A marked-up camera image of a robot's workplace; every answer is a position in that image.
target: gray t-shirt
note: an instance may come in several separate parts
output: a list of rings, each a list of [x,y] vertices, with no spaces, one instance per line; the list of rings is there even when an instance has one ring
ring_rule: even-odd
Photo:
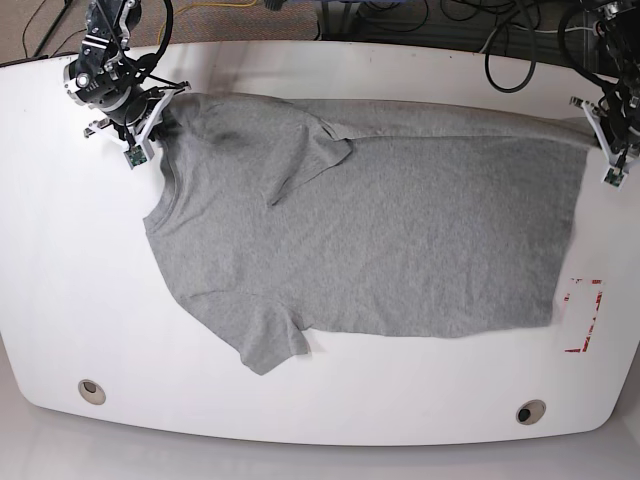
[[[301,331],[541,327],[588,135],[461,107],[182,95],[145,219],[177,302],[264,374]]]

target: metal bracket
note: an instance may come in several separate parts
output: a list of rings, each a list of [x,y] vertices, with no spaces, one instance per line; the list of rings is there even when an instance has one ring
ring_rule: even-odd
[[[110,122],[105,122],[105,120],[96,120],[90,123],[89,126],[85,129],[85,138],[89,138],[95,133],[97,135],[100,135],[102,138],[115,143],[124,153],[131,168],[147,161],[153,160],[156,152],[153,149],[151,141],[149,140],[149,135],[151,135],[153,127],[155,127],[159,123],[162,123],[162,111],[169,104],[171,99],[177,93],[180,93],[182,91],[183,90],[166,90],[164,92],[164,95],[155,105],[153,110],[151,110],[151,113],[149,113],[149,115],[144,120],[142,120],[138,125],[134,127],[134,130],[137,133],[134,133],[133,135],[133,138],[135,139],[135,145],[133,147],[130,147],[129,143],[125,140],[120,140],[120,138],[118,138],[117,136],[106,132],[105,128],[110,125]]]
[[[122,13],[120,14],[120,20],[118,21],[118,26],[120,27],[121,39],[120,39],[120,47],[122,49],[127,48],[129,45],[129,40],[131,39],[131,32],[129,31],[129,27],[127,27],[127,19],[129,18],[129,12],[136,6],[136,0],[127,0],[122,7]],[[119,61],[122,60],[122,54],[120,50],[109,60],[107,60],[104,64],[104,69],[109,72],[112,80],[117,80],[118,75],[114,68]]]
[[[602,181],[616,188],[621,188],[627,178],[627,175],[629,175],[631,168],[640,163],[640,159],[637,156],[634,157],[631,153],[628,153],[627,161],[624,167],[616,167],[619,155],[614,154],[609,147],[607,137],[605,136],[604,131],[600,126],[600,116],[597,113],[599,110],[598,106],[576,97],[573,97],[571,99],[571,103],[577,107],[580,107],[584,112],[587,120],[589,121],[589,125],[591,125],[591,128],[596,134],[596,138],[598,139],[600,148],[602,149],[602,152],[607,159],[608,165]]]

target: black wire bundle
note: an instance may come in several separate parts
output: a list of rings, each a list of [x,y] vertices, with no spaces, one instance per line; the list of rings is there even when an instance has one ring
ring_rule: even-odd
[[[142,57],[140,57],[138,60],[135,60],[135,61],[127,57],[124,50],[122,49],[122,46],[120,46],[120,41],[118,39],[118,36],[113,31],[111,20],[106,14],[104,5],[102,3],[103,0],[95,0],[95,2],[96,2],[96,6],[98,7],[98,10],[100,11],[100,15],[102,16],[102,19],[107,24],[107,28],[109,30],[109,35],[111,36],[111,40],[113,41],[116,48],[118,49],[118,52],[122,56],[122,61],[126,63],[129,67],[131,67],[131,69],[135,72],[136,75],[139,75],[137,77],[138,83],[142,83],[145,78],[149,77],[159,82],[163,82],[175,87],[177,85],[176,83],[151,75],[151,72],[158,65],[158,62],[164,55],[164,52],[167,51],[167,47],[169,46],[169,41],[171,40],[171,33],[173,32],[173,5],[171,3],[171,0],[164,0],[165,9],[167,12],[167,23],[164,29],[164,36],[162,37],[162,42],[160,43],[160,47],[158,48],[158,51],[156,53],[149,53],[147,55],[143,55]]]
[[[377,23],[372,22],[370,18],[367,18],[361,15],[360,12],[357,12],[356,15],[361,21],[363,21],[367,25],[371,25],[372,27],[377,28],[379,30],[384,30],[386,32],[394,32],[394,33],[411,33],[411,32],[415,32],[416,30],[420,30],[427,23],[427,20],[429,20],[429,14],[431,13],[429,10],[429,4],[427,3],[427,0],[423,0],[423,2],[424,2],[424,8],[425,8],[423,19],[416,26],[407,28],[404,30],[396,30],[395,28],[389,28],[383,25],[378,25]],[[398,3],[398,2],[391,3],[390,5],[385,7],[381,7],[380,5],[373,2],[367,2],[365,3],[365,5],[368,9],[374,12],[387,12],[389,10],[398,8],[401,5],[401,3]]]
[[[440,0],[440,11],[446,18],[448,18],[453,22],[466,22],[467,20],[471,20],[472,18],[475,18],[476,15],[478,15],[481,12],[481,10],[478,7],[482,7],[482,0],[479,0],[479,3],[477,5],[476,4],[474,4],[473,6],[469,5],[470,7],[472,7],[472,12],[470,15],[466,17],[456,18],[452,16],[449,12],[447,12],[447,9],[444,8],[444,6],[445,6],[445,0]]]
[[[567,48],[565,42],[565,35],[567,26],[569,25],[569,21],[577,14],[583,11],[582,4],[578,3],[571,7],[569,7],[562,15],[560,19],[560,23],[558,24],[558,48],[560,49],[560,53],[564,60],[569,64],[571,68],[573,68],[576,72],[578,72],[582,77],[586,78],[590,82],[598,85],[600,88],[608,91],[608,89],[613,87],[611,82],[607,82],[606,80],[602,80],[595,73],[589,72],[582,65],[580,65],[569,53],[569,49]]]
[[[540,4],[541,3],[546,3],[548,1],[554,1],[554,0],[533,0],[533,2],[529,5],[526,5],[524,3],[525,0],[510,0],[508,2],[505,3],[501,3],[498,5],[483,5],[482,1],[480,0],[479,3],[471,3],[469,0],[450,0],[451,2],[457,3],[457,4],[461,4],[461,5],[466,5],[470,8],[472,8],[474,10],[474,12],[469,15],[468,17],[464,17],[464,18],[460,18],[460,19],[456,19],[451,17],[443,8],[444,7],[444,1],[440,0],[440,7],[442,9],[443,14],[454,21],[466,21],[466,20],[470,20],[471,18],[475,17],[479,12],[483,12],[483,13],[488,13],[488,14],[492,14],[495,15],[495,21],[496,21],[496,26],[494,28],[494,30],[491,32],[489,39],[487,41],[486,44],[486,50],[484,51],[485,53],[485,60],[484,60],[484,71],[485,71],[485,75],[487,77],[487,80],[489,81],[489,83],[491,84],[491,86],[493,88],[495,88],[496,90],[498,90],[499,92],[502,93],[515,93],[515,92],[519,92],[522,89],[524,89],[529,82],[531,81],[531,79],[533,78],[533,74],[535,73],[535,69],[536,69],[536,64],[538,61],[538,42],[536,39],[536,29],[539,28],[540,23],[542,21],[542,15],[541,15],[541,11],[540,11]],[[531,18],[531,14],[529,12],[529,10],[531,8],[535,8],[536,10],[536,22],[534,24],[532,18]],[[499,20],[501,19],[501,17],[503,17],[504,15],[507,15],[506,18],[502,19],[502,21],[499,22]],[[521,16],[522,17],[522,21],[523,24],[516,22],[515,19],[516,17]],[[527,75],[525,77],[525,79],[518,85],[516,85],[515,87],[502,87],[500,85],[498,85],[492,75],[491,75],[491,70],[489,67],[489,59],[491,57],[491,52],[493,51],[494,45],[498,39],[498,37],[500,36],[500,33],[502,31],[505,32],[506,35],[506,42],[505,42],[505,50],[504,53],[505,55],[507,54],[507,48],[509,46],[509,27],[511,25],[515,25],[518,26],[520,28],[525,28],[528,32],[529,32],[529,38],[530,38],[530,64],[529,64],[529,71],[527,72]]]

